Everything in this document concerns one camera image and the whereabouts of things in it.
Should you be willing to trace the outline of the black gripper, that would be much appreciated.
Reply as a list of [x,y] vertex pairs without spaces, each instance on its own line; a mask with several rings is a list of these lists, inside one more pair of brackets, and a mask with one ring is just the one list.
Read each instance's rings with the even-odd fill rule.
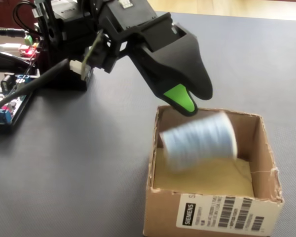
[[157,16],[146,0],[104,0],[98,27],[111,41],[105,72],[129,56],[154,95],[186,117],[197,113],[190,92],[202,100],[213,97],[197,37],[173,25],[170,13]]

